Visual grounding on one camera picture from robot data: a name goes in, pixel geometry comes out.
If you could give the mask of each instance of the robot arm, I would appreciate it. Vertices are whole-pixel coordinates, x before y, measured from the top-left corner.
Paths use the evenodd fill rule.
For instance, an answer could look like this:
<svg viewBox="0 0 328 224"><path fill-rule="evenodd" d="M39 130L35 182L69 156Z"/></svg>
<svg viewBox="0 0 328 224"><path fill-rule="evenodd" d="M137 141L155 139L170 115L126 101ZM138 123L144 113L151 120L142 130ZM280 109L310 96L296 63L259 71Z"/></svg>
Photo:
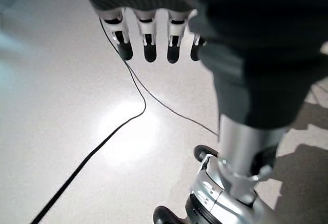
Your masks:
<svg viewBox="0 0 328 224"><path fill-rule="evenodd" d="M214 75L220 112L217 152L203 147L202 166L181 220L164 207L163 223L281 223L254 186L268 179L286 127L311 84L328 75L320 53L327 40L328 0L90 0L105 20L120 56L132 57L121 9L134 9L145 58L156 58L155 12L169 10L168 61L178 60L190 11L191 57Z"/></svg>

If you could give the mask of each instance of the white floor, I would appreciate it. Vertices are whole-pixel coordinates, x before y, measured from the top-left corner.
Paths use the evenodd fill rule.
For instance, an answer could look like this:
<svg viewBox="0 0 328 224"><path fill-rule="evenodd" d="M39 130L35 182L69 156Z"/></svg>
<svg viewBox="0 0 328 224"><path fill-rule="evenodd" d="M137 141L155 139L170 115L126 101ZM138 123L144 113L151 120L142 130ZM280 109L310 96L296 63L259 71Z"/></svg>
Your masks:
<svg viewBox="0 0 328 224"><path fill-rule="evenodd" d="M80 161L142 110L142 99L88 0L16 0L0 12L0 223L29 223ZM211 74L189 57L193 36L186 32L180 60L168 63L159 11L158 57L149 64L131 11L127 18L141 81L218 132ZM328 79L319 85L279 149L274 179L258 187L287 223L328 218ZM217 137L142 92L145 114L89 161L42 223L152 223L157 205L185 216L199 165L193 148L215 148Z"/></svg>

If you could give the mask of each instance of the black fingertip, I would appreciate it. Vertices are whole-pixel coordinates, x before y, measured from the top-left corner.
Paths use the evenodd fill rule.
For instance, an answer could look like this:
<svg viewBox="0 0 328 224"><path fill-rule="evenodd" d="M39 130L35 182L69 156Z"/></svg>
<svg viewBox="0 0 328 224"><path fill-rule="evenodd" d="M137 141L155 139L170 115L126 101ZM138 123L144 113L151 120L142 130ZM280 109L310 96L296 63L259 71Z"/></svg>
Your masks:
<svg viewBox="0 0 328 224"><path fill-rule="evenodd" d="M168 61L171 64L174 64L178 61L180 54L180 47L177 46L168 46Z"/></svg>
<svg viewBox="0 0 328 224"><path fill-rule="evenodd" d="M117 45L118 54L123 60L130 60L133 56L131 43L120 43Z"/></svg>
<svg viewBox="0 0 328 224"><path fill-rule="evenodd" d="M145 54L145 59L147 62L152 63L155 61L157 54L156 54L156 45L147 45L143 47L143 52Z"/></svg>
<svg viewBox="0 0 328 224"><path fill-rule="evenodd" d="M199 45L196 46L196 45L193 44L193 46L191 48L191 52L190 52L190 57L193 61L198 61L199 60L198 49L199 49Z"/></svg>

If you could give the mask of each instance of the black cable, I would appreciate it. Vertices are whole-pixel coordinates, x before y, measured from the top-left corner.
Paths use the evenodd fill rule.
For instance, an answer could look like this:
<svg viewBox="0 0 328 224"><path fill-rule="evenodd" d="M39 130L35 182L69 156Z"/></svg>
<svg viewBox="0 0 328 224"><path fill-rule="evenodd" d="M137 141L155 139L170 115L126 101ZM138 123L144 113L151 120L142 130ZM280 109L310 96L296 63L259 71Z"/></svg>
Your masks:
<svg viewBox="0 0 328 224"><path fill-rule="evenodd" d="M109 43L112 45L112 47L114 48L114 50L115 50L115 51L117 52L117 54L119 55L117 49L115 48L115 46L113 45L113 43L110 41L110 39L109 39L109 37L108 37L108 35L107 35L107 32L106 32L106 30L105 30L105 28L104 28L103 22L101 21L100 18L99 18L99 22L100 22L101 28L102 28L102 30L103 30L105 36L107 37ZM171 109L169 106L167 106L166 104L164 104L162 101L160 101L157 97L155 97L155 96L154 96L154 95L153 95L153 94L152 94L152 93L151 93L151 92L150 92L150 91L144 86L144 84L141 82L141 80L140 80L140 79L138 78L138 76L135 74L135 72L133 71L133 69L131 68L131 66L130 66L126 61L124 61L124 63L125 63L125 65L130 69L130 72L132 71L134 77L137 79L137 81L140 83L140 85L145 89L145 91L148 92L148 94L149 94L153 99L155 99L159 104L161 104L162 106L164 106L164 107L167 108L169 111L171 111L172 113L176 114L177 116L180 116L180 117L182 117L182 118L184 118L184 119L186 119L186 120L189 120L189 121L191 121L191 122L193 122L193 123L195 123L195 124L201 126L202 128L208 130L210 133L213 133L214 135L219 136L217 133L215 133L213 130L211 130L210 128L206 127L205 125L203 125L203 124L197 122L197 121L194 120L194 119L191 119L191 118L189 118L189 117L186 117L186 116L184 116L184 115L179 114L178 112L174 111L174 110Z"/></svg>
<svg viewBox="0 0 328 224"><path fill-rule="evenodd" d="M211 130L210 128L206 127L205 125L203 125L202 123L199 123L198 121L194 120L194 119L191 119L189 117L186 117L184 115L181 115L179 114L178 112L174 111L173 109L171 109L169 106L167 106L166 104L164 104L162 101L160 101L157 97L155 97L145 86L144 84L140 81L140 79L138 78L138 76L135 74L135 72L133 71L133 69L131 68L130 65L128 65L128 67L130 68L130 70L132 71L134 77L137 79L137 81L140 83L140 85L145 89L146 92L148 92L149 95L152 96L153 99L155 99L157 102L159 102L161 105L163 105L165 108L167 108L169 111L171 111L172 113L186 119L186 120L189 120L199 126L201 126L202 128L208 130L210 133L213 133L214 135L216 136L219 136L217 133L215 133L213 130Z"/></svg>
<svg viewBox="0 0 328 224"><path fill-rule="evenodd" d="M98 145L93 151L91 151L89 153L89 155L87 155L87 157L78 165L78 167L75 169L75 171L72 173L72 175L66 180L66 182L62 185L62 187L49 200L49 202L44 206L44 208L40 211L40 213L33 219L31 224L38 224L42 220L42 218L47 214L47 212L50 210L50 208L56 203L56 201L60 198L60 196L63 194L63 192L66 190L66 188L70 185L70 183L73 181L73 179L78 175L78 173L81 171L81 169L87 164L87 162L90 160L90 158L94 154L96 154L121 127L123 127L125 124L129 123L133 119L138 118L145 112L145 110L147 108L147 103L146 103L145 97L142 95L137 83L135 82L134 77L131 73L131 70L129 69L129 66L126 64L126 62L124 60L123 60L123 62L127 66L127 69L129 70L130 75L132 77L133 83L134 83L135 87L137 88L140 96L142 97L142 100L144 103L143 111L141 113L139 113L138 115L133 116L132 118L128 119L126 122L124 122L120 126L118 126L107 138L105 138L105 140L103 142L100 143L100 145Z"/></svg>
<svg viewBox="0 0 328 224"><path fill-rule="evenodd" d="M106 38L108 39L109 43L112 45L112 47L114 48L114 50L117 52L117 49L114 47L113 43L110 41L107 32L104 29L104 25L103 22L101 21L101 19L99 18L99 22L101 25L101 28L106 36ZM208 130L209 132L215 134L218 136L218 134L216 134L215 132L213 132L211 129L207 128L206 126L204 126L203 124L188 118L186 116L183 116L179 113L177 113L176 111L174 111L173 109L171 109L170 107L168 107L167 105L163 104L163 102L161 102L158 98L156 98L145 86L144 84L140 81L140 79L137 77L137 75L135 74L135 72L133 71L133 69L130 67L130 65L128 65L126 63L126 61L122 60L124 62L124 64L126 65L126 67L128 68L128 71L131 75L132 81L135 85L135 87L137 88L140 96L142 97L143 103L144 103L144 108L142 110L141 113L139 113L136 116L131 117L130 119L128 119L126 122L124 122L123 124L121 124L120 126L118 126L107 138L104 139L104 141L102 141L95 149L93 149L87 156L86 158L78 165L78 167L74 170L74 172L71 174L71 176L66 180L66 182L61 186L61 188L55 193L55 195L53 195L53 197L48 201L48 203L43 207L43 209L38 213L38 215L32 220L31 224L38 224L42 218L48 213L48 211L51 209L51 207L57 202L57 200L60 198L60 196L63 194L63 192L66 190L66 188L71 184L71 182L74 180L74 178L79 174L79 172L81 171L81 169L87 164L87 162L94 156L94 154L96 154L109 140L110 138L120 129L122 128L124 125L126 125L127 123L129 123L130 121L132 121L135 118L138 118L139 116L141 116L146 108L147 108L147 103L145 100L145 97L143 96L143 94L141 93L137 83L135 82L135 79L133 76L135 76L135 78L138 80L138 82L141 84L141 86L148 92L149 95L151 95L157 102L159 102L161 105L163 105L165 108L167 108L168 110L170 110L171 112L173 112L174 114L187 119L189 121L192 121L195 124L198 124L199 126L205 128L206 130Z"/></svg>

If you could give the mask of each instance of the silver cylinder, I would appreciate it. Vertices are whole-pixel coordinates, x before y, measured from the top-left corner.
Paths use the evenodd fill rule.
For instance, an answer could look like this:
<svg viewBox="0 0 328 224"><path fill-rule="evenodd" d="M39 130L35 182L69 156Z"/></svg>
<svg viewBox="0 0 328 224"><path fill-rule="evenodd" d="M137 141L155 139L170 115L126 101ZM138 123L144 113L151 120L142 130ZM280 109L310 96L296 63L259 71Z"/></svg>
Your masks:
<svg viewBox="0 0 328 224"><path fill-rule="evenodd" d="M278 146L286 127L256 129L239 124L225 115L220 118L219 155L233 173L251 176L251 167L258 153Z"/></svg>

